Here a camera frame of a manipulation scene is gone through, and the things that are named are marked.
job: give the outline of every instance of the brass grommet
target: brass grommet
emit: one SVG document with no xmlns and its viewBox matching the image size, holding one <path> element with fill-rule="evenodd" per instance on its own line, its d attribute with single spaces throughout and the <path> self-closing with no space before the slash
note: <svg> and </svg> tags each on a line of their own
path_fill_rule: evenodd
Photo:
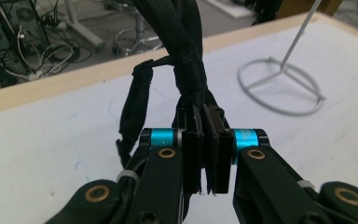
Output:
<svg viewBox="0 0 358 224">
<path fill-rule="evenodd" d="M 109 195 L 109 188 L 105 185 L 98 185 L 87 190 L 84 196 L 89 203 L 98 203 L 103 201 Z"/>
<path fill-rule="evenodd" d="M 342 193 L 349 193 L 354 197 L 354 199 L 349 199 L 349 198 L 345 197 Z M 342 202 L 349 203 L 354 206 L 358 206 L 358 193 L 356 193 L 355 191 L 353 191 L 351 189 L 345 189 L 345 188 L 335 188 L 334 194 L 336 194 L 336 196 Z"/>
<path fill-rule="evenodd" d="M 251 149 L 248 151 L 248 156 L 252 157 L 253 159 L 256 160 L 263 160 L 264 158 L 266 158 L 266 154 L 264 154 L 264 152 L 257 150 L 257 149 Z"/>
<path fill-rule="evenodd" d="M 160 150 L 158 152 L 158 155 L 161 157 L 161 158 L 164 158 L 164 159 L 168 159 L 168 158 L 172 158 L 175 156 L 175 150 L 173 149 L 170 149 L 170 148 L 163 148 L 162 150 Z"/>
</svg>

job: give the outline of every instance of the desk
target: desk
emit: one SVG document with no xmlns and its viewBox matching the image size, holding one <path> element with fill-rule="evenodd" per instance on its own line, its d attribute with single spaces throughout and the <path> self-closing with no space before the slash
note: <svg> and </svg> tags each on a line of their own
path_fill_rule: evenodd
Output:
<svg viewBox="0 0 358 224">
<path fill-rule="evenodd" d="M 292 118 L 257 105 L 237 82 L 251 60 L 281 59 L 305 15 L 204 40 L 209 87 L 233 128 L 262 128 L 273 147 L 317 189 L 358 187 L 358 31 L 316 14 L 290 63 L 327 97 L 317 113 Z M 0 90 L 0 223 L 42 223 L 75 191 L 121 171 L 115 140 L 137 63 L 164 49 Z M 155 69 L 145 127 L 169 127 L 179 92 L 171 67 Z M 195 195 L 185 223 L 238 223 L 228 195 Z"/>
</svg>

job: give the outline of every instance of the cable tie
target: cable tie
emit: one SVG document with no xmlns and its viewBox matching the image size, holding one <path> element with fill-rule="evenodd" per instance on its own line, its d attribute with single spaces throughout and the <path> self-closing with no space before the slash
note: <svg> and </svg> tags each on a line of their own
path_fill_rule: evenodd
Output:
<svg viewBox="0 0 358 224">
<path fill-rule="evenodd" d="M 315 186 L 313 186 L 313 184 L 310 183 L 309 180 L 299 180 L 299 181 L 297 181 L 297 184 L 298 184 L 302 189 L 305 189 L 305 188 L 315 189 Z"/>
<path fill-rule="evenodd" d="M 131 177 L 132 179 L 135 180 L 136 183 L 139 182 L 139 176 L 135 172 L 133 172 L 132 170 L 123 170 L 117 176 L 117 183 L 120 180 L 120 178 L 123 177 L 123 176 Z"/>
</svg>

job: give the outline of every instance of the table surface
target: table surface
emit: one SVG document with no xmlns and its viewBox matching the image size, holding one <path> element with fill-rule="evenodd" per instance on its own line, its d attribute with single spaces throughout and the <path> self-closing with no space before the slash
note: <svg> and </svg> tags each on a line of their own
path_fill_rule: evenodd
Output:
<svg viewBox="0 0 358 224">
<path fill-rule="evenodd" d="M 241 65 L 282 59 L 305 19 L 299 15 L 204 39 L 210 90 L 233 128 L 261 128 L 272 146 L 316 189 L 343 181 L 358 187 L 358 31 L 315 14 L 289 63 L 307 71 L 326 97 L 306 117 L 274 113 L 253 102 L 237 80 Z M 82 185 L 115 180 L 121 171 L 115 141 L 137 63 L 164 49 L 97 64 L 0 90 L 0 223 L 43 223 Z M 263 76 L 272 67 L 243 74 Z M 284 77 L 255 90 L 281 106 L 312 106 Z M 169 127 L 179 92 L 172 68 L 155 69 L 145 127 Z M 185 223 L 238 223 L 228 195 L 195 195 Z"/>
</svg>

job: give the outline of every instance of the floor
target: floor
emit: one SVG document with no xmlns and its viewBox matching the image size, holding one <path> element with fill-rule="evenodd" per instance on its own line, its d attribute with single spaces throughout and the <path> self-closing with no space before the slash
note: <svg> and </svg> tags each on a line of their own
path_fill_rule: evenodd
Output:
<svg viewBox="0 0 358 224">
<path fill-rule="evenodd" d="M 255 20 L 254 14 L 237 18 L 228 16 L 227 13 L 217 9 L 208 1 L 210 0 L 197 0 L 202 20 L 203 37 L 249 27 Z M 43 15 L 54 7 L 55 0 L 36 1 L 36 3 L 39 15 Z M 62 1 L 59 3 L 58 18 L 63 19 L 66 10 Z M 101 0 L 77 0 L 74 1 L 74 5 L 78 20 L 100 37 L 106 43 L 106 47 L 100 52 L 95 52 L 94 47 L 84 38 L 71 29 L 65 30 L 64 23 L 60 25 L 62 29 L 59 31 L 51 32 L 48 30 L 50 42 L 63 43 L 65 39 L 74 39 L 80 46 L 80 56 L 76 62 L 70 63 L 62 71 L 57 71 L 58 74 L 123 57 L 122 52 L 118 55 L 112 52 L 113 41 L 120 30 L 135 24 L 135 15 L 128 12 L 106 10 L 104 2 Z M 358 28 L 358 0 L 344 0 L 334 17 Z"/>
</svg>

